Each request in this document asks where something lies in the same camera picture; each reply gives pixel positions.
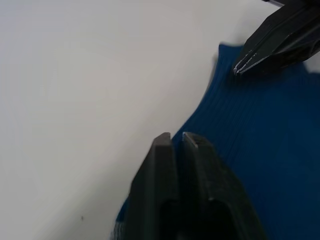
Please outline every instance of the white background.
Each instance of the white background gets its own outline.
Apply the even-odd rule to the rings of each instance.
[[[0,239],[107,239],[153,138],[199,104],[219,43],[243,44],[276,9],[0,0]]]

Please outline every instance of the white table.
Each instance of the white table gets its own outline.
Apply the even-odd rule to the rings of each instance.
[[[2,0],[0,239],[105,240],[153,138],[202,99],[219,43],[244,43],[276,9]]]

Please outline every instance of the blue towel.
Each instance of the blue towel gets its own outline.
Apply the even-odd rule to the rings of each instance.
[[[219,46],[212,83],[173,145],[183,132],[206,137],[241,180],[270,240],[319,239],[320,75],[301,63],[234,84],[240,50]]]

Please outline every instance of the blue fabric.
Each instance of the blue fabric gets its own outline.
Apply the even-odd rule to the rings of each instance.
[[[270,240],[320,238],[320,76],[303,64],[231,84],[241,47],[219,46],[200,105],[172,138],[206,137],[243,183]]]

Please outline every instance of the blue cloth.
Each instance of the blue cloth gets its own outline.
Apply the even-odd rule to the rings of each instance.
[[[219,46],[200,105],[172,138],[206,137],[241,180],[270,240],[320,238],[320,76],[303,64],[243,84],[229,80],[241,47]]]

